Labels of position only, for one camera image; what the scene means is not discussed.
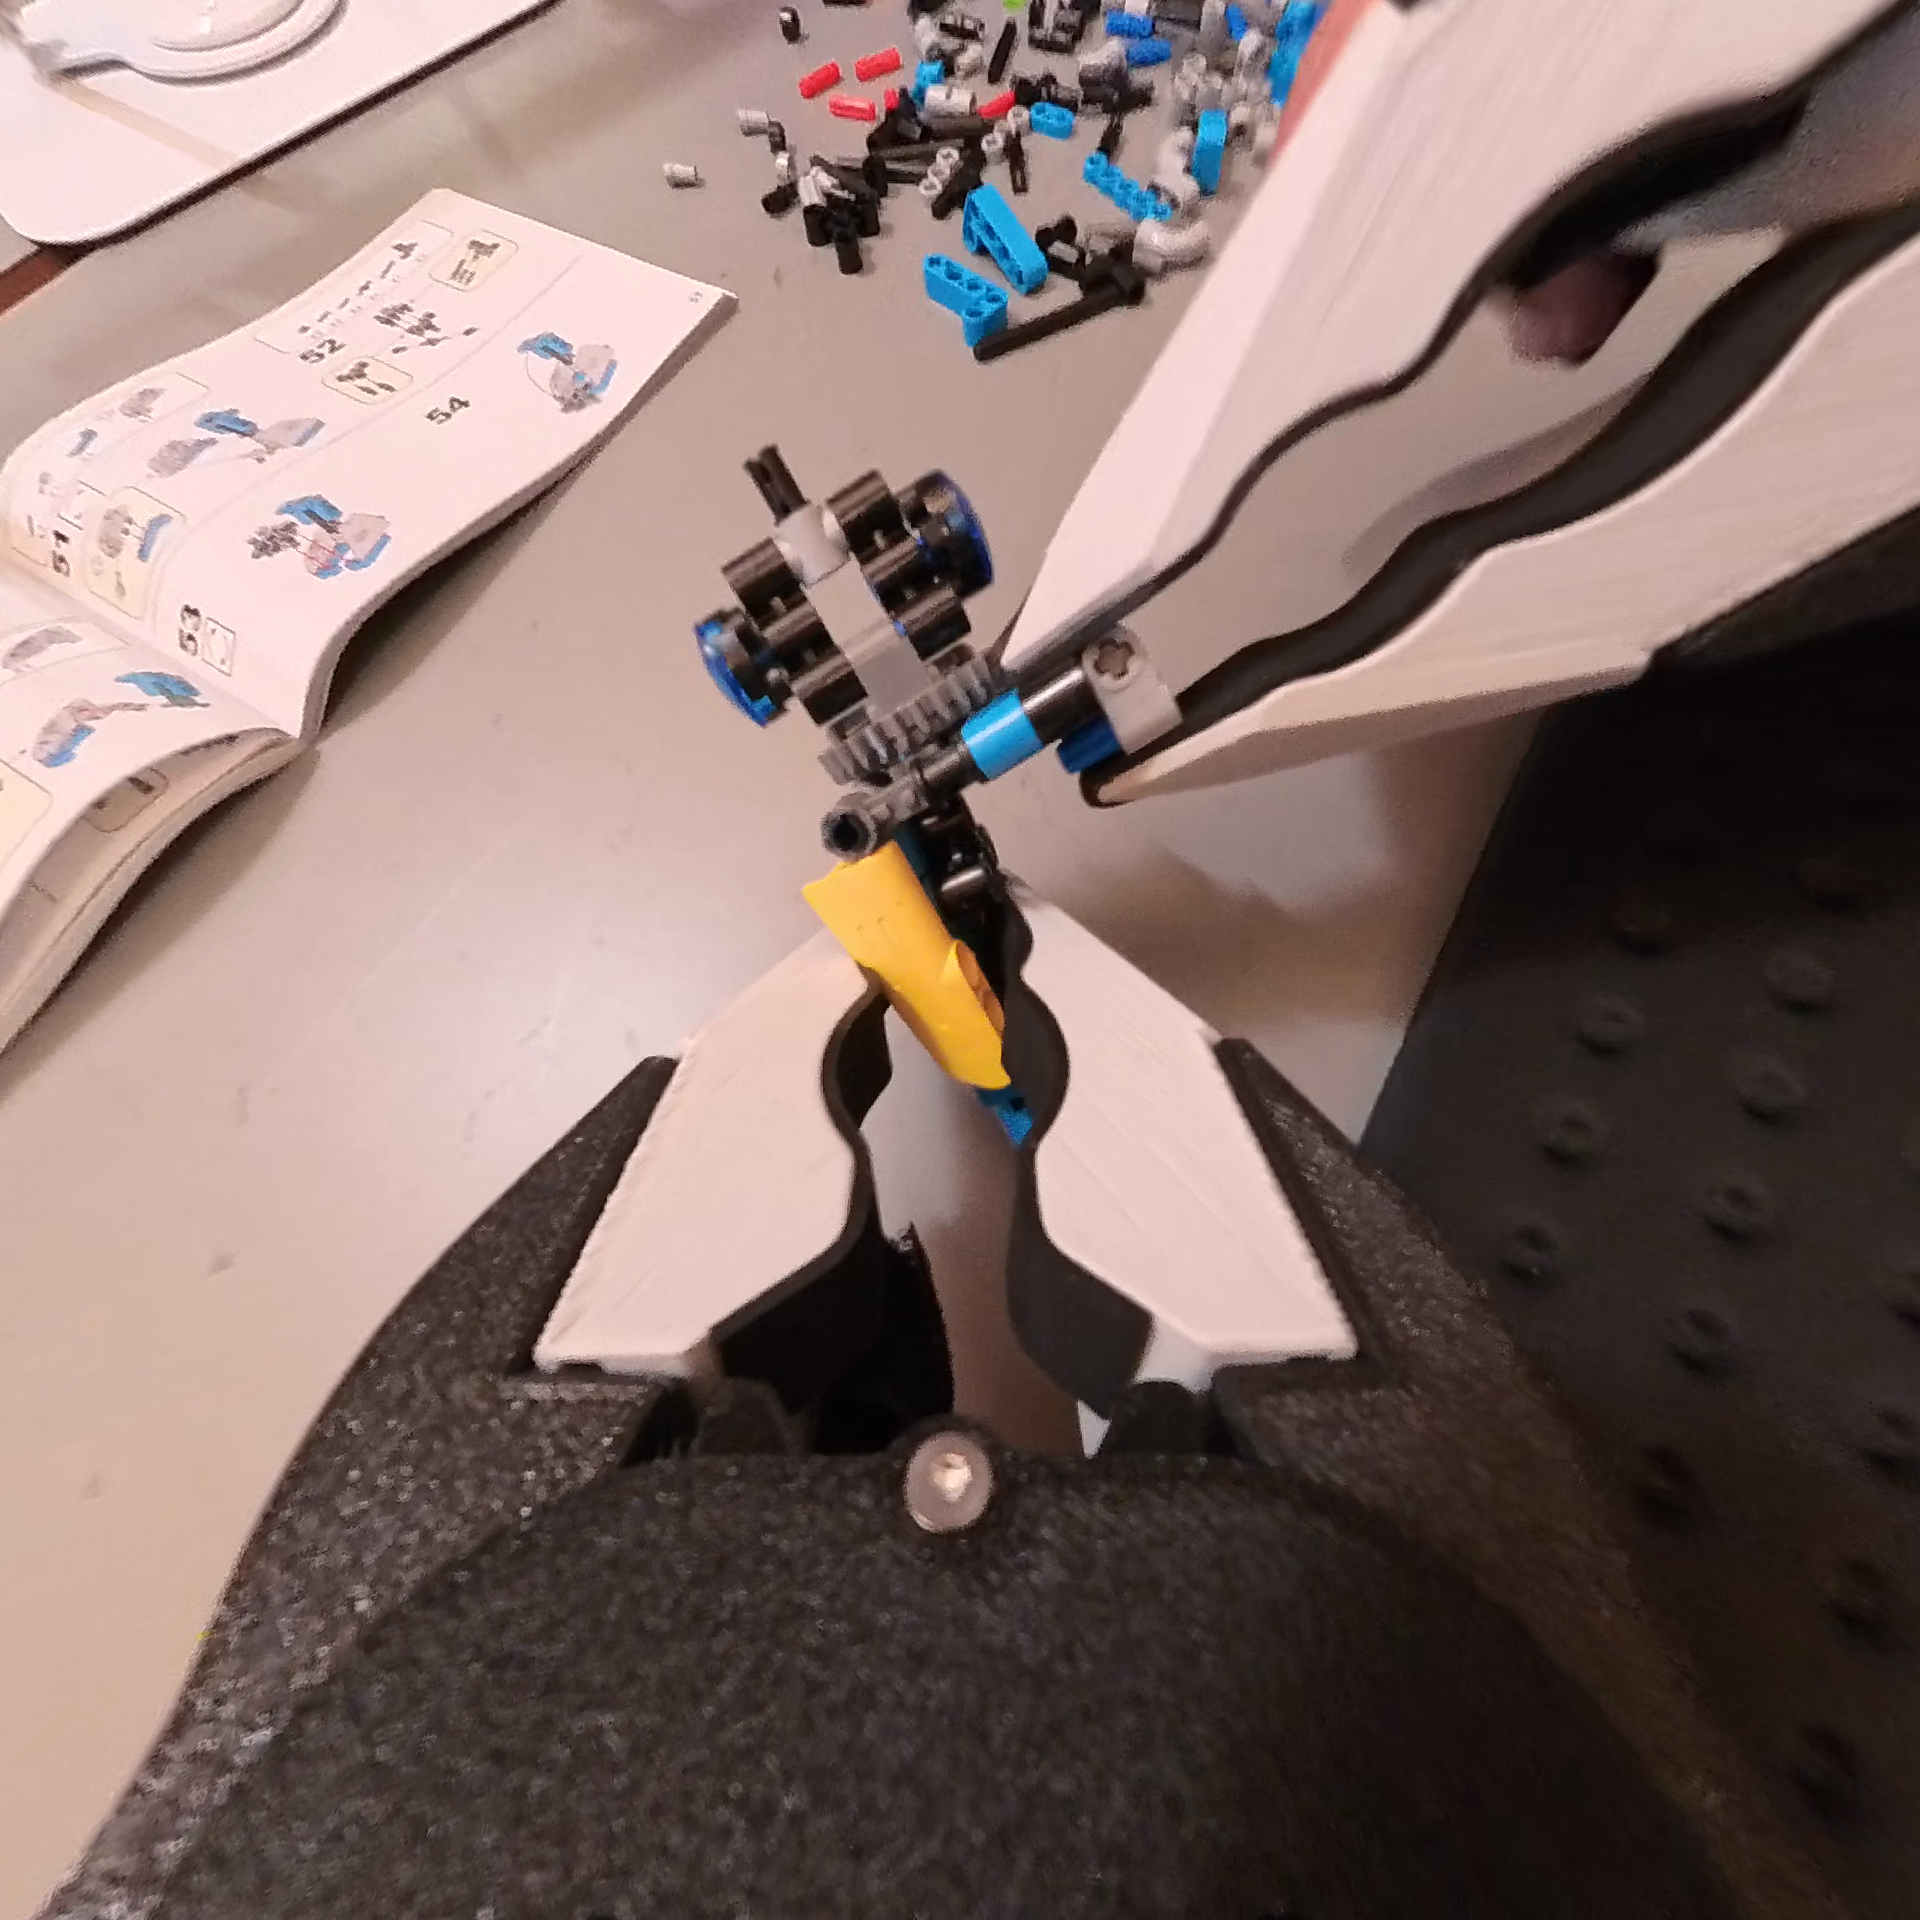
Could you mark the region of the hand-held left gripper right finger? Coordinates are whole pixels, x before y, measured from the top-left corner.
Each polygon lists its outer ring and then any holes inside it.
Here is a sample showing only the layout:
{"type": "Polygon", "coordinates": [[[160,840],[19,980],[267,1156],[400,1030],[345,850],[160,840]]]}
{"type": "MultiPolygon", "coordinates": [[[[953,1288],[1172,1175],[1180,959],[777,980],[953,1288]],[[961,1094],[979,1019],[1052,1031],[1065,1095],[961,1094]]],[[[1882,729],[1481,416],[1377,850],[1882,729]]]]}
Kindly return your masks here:
{"type": "Polygon", "coordinates": [[[1008,1055],[1030,1112],[1006,1263],[1048,1377],[1349,1361],[1353,1323],[1241,1099],[1244,1055],[1041,897],[1013,897],[1008,1055]]]}

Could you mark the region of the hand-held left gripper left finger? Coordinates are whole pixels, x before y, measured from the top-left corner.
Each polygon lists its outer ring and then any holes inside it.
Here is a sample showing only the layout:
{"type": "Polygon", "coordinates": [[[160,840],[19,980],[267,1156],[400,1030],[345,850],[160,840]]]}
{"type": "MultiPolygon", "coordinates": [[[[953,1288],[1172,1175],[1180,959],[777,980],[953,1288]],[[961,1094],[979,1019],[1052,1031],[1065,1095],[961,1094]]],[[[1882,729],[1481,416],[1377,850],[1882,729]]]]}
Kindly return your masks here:
{"type": "Polygon", "coordinates": [[[541,1329],[541,1370],[833,1384],[884,1291],[859,1126],[891,1078],[884,999],[817,932],[713,1016],[541,1329]]]}

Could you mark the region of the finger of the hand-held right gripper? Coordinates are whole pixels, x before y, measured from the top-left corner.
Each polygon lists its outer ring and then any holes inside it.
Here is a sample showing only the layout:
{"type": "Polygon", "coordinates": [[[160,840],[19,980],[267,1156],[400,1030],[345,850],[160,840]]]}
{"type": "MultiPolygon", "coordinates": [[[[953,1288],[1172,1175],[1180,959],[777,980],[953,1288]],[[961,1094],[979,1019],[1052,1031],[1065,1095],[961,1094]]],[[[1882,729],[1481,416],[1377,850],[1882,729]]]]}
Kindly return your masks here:
{"type": "Polygon", "coordinates": [[[1896,10],[1331,11],[1309,99],[1049,542],[1006,670],[1181,578],[1289,447],[1417,378],[1563,201],[1788,102],[1896,10]]]}
{"type": "Polygon", "coordinates": [[[1640,679],[1915,514],[1915,214],[1776,255],[1540,482],[1405,539],[1344,609],[1184,695],[1094,807],[1235,785],[1640,679]]]}

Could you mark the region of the blue yellow brick assembly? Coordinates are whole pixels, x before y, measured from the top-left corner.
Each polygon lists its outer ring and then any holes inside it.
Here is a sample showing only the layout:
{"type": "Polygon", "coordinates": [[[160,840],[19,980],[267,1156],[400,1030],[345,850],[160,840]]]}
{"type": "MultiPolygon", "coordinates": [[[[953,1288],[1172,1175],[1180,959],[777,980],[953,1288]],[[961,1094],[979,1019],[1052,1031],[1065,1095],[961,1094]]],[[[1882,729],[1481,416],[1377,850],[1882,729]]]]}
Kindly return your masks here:
{"type": "Polygon", "coordinates": [[[1008,900],[971,810],[952,801],[923,812],[874,852],[838,859],[803,897],[930,1062],[1022,1145],[1034,1115],[1006,1065],[998,995],[1008,900]]]}

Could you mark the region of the black gear brick assembly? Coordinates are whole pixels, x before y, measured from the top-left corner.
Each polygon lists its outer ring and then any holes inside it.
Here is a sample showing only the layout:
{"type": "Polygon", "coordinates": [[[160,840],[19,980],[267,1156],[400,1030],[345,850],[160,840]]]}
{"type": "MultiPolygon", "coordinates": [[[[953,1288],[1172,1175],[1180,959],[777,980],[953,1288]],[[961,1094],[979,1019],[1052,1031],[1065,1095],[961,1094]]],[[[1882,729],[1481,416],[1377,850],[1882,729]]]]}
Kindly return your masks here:
{"type": "Polygon", "coordinates": [[[746,471],[774,529],[724,564],[733,603],[696,641],[756,727],[803,708],[820,729],[841,786],[830,850],[870,850],[1045,751],[1084,772],[1178,724],[1170,686],[1122,626],[1016,675],[976,644],[970,600],[992,585],[992,551],[944,471],[908,487],[867,471],[825,498],[803,495],[777,447],[746,471]]]}

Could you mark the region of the grey desk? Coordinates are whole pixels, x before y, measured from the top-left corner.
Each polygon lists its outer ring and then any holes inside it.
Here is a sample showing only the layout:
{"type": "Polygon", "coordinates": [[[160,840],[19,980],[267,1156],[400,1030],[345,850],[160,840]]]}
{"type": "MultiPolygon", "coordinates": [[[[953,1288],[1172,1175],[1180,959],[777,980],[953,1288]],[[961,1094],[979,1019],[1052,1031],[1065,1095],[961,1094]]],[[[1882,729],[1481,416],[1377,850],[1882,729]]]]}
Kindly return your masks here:
{"type": "Polygon", "coordinates": [[[811,930],[825,782],[690,626],[808,489],[949,468],[1016,610],[1180,319],[980,368],[912,207],[844,276],[769,219],[797,75],[906,8],[556,6],[88,257],[5,241],[5,449],[307,289],[435,186],[730,286],[724,326],[564,487],[393,601],[322,743],[177,844],[5,1056],[5,1915],[163,1729],[257,1512],[400,1296],[638,1062],[811,930]]]}

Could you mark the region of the pile of small brick parts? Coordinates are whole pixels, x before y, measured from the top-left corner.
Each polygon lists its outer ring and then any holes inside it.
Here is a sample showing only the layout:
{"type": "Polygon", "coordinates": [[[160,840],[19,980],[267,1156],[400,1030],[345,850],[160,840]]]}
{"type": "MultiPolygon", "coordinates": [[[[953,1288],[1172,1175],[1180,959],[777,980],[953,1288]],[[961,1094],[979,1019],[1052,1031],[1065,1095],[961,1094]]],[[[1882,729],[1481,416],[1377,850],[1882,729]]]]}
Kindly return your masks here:
{"type": "Polygon", "coordinates": [[[980,366],[1200,272],[1258,184],[1329,6],[901,6],[870,47],[772,11],[797,60],[728,120],[762,214],[854,280],[921,239],[980,366]]]}

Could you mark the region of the black studded mat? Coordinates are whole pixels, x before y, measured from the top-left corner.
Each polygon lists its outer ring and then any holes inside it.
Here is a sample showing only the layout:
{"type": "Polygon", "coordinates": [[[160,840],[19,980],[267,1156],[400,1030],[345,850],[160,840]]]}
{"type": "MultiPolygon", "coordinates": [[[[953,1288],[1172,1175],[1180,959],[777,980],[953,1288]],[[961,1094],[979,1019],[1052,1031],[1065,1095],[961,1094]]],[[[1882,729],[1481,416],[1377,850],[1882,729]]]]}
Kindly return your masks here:
{"type": "Polygon", "coordinates": [[[1364,1150],[1851,1915],[1915,1915],[1915,610],[1544,723],[1364,1150]]]}

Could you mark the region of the building instruction booklet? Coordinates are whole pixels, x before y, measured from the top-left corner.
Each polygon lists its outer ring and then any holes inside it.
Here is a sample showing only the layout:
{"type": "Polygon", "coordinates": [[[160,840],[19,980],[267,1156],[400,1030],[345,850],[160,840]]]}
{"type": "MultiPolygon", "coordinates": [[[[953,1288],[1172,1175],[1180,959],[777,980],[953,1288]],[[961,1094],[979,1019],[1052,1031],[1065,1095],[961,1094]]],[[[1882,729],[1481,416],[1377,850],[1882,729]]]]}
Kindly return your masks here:
{"type": "Polygon", "coordinates": [[[316,740],[348,641],[730,312],[450,191],[5,463],[3,1039],[184,827],[316,740]]]}

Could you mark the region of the white display stand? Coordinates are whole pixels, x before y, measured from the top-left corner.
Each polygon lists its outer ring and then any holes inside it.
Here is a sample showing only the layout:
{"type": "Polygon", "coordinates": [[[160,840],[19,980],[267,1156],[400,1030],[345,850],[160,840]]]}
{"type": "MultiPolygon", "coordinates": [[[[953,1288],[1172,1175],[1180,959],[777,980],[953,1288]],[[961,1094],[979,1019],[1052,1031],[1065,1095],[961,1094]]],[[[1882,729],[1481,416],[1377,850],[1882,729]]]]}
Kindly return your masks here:
{"type": "Polygon", "coordinates": [[[5,6],[5,264],[141,226],[540,10],[5,6]]]}

